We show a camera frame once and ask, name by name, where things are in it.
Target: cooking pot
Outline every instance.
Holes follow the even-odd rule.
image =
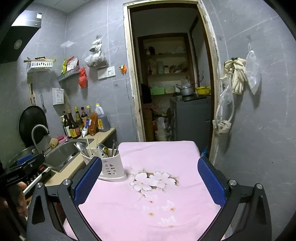
[[[188,87],[179,87],[176,85],[176,87],[180,90],[182,96],[192,95],[194,93],[194,87],[188,86]]]

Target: range hood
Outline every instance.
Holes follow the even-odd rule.
[[[41,28],[42,14],[25,10],[11,25],[0,44],[0,64],[17,61],[34,34]]]

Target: light switch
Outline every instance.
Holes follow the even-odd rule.
[[[107,74],[107,77],[115,76],[115,67],[112,66],[112,67],[107,68],[106,74]]]
[[[107,77],[107,74],[106,74],[106,69],[103,68],[103,69],[100,69],[98,70],[98,79],[104,79]]]

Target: yellow bowl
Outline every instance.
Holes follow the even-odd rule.
[[[196,87],[196,93],[198,93],[199,95],[209,95],[210,94],[210,87],[207,86],[201,86],[201,87]]]

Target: plastic jug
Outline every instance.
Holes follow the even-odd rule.
[[[98,114],[98,131],[106,132],[110,130],[110,124],[108,122],[107,116],[105,115],[103,108],[100,107],[100,104],[96,104],[95,112]]]

